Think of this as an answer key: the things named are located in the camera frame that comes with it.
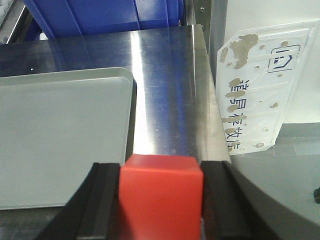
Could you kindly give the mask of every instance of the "stainless steel surface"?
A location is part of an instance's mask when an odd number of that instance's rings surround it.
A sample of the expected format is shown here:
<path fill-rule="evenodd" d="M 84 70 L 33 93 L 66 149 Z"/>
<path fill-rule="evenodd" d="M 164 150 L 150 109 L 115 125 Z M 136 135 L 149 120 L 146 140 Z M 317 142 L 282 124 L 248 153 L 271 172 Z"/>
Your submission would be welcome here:
<path fill-rule="evenodd" d="M 212 0 L 208 55 L 214 82 L 217 73 L 217 52 L 224 45 L 228 0 Z"/>
<path fill-rule="evenodd" d="M 17 41 L 17 35 L 24 28 L 28 13 L 29 11 L 22 0 L 16 0 L 12 3 L 0 27 L 0 44 L 9 44 Z"/>
<path fill-rule="evenodd" d="M 134 153 L 230 160 L 200 25 L 14 43 L 0 52 L 0 77 L 128 68 L 137 84 Z"/>

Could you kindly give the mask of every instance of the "plastic tray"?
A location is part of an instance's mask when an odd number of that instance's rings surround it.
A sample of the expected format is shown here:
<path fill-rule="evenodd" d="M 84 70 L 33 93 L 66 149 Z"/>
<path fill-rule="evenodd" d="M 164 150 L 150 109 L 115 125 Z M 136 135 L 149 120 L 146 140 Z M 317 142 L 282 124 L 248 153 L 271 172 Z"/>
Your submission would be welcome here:
<path fill-rule="evenodd" d="M 64 205 L 94 162 L 123 164 L 132 89 L 117 67 L 0 78 L 0 209 Z"/>
<path fill-rule="evenodd" d="M 49 39 L 178 26 L 183 0 L 23 0 Z"/>

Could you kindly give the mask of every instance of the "gray curved surface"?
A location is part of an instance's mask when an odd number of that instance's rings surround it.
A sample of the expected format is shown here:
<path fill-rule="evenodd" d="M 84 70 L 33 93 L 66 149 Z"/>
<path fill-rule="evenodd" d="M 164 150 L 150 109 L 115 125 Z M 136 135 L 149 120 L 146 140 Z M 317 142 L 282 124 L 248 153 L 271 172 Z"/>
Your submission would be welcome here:
<path fill-rule="evenodd" d="M 264 152 L 231 158 L 237 169 L 233 174 L 251 204 L 284 240 L 320 237 L 320 205 L 313 197 L 320 185 L 320 155 L 308 154 L 306 143 L 280 139 Z"/>

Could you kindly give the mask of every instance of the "light gray tray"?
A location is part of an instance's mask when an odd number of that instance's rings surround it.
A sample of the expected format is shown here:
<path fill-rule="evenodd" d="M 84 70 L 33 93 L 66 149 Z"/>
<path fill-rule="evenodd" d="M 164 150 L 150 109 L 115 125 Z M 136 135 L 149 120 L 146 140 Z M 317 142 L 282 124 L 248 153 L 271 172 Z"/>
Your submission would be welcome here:
<path fill-rule="evenodd" d="M 92 163 L 123 164 L 132 89 L 120 67 L 0 78 L 0 209 L 64 205 Z"/>

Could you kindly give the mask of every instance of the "metal edge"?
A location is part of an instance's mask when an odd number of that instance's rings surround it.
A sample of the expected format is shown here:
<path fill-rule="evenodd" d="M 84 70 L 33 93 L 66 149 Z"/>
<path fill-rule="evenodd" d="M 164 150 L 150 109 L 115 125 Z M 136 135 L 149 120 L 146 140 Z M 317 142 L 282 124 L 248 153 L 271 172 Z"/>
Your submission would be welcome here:
<path fill-rule="evenodd" d="M 29 11 L 22 0 L 16 0 L 12 3 L 1 27 L 0 44 L 9 44 L 15 42 L 19 29 L 23 28 Z"/>

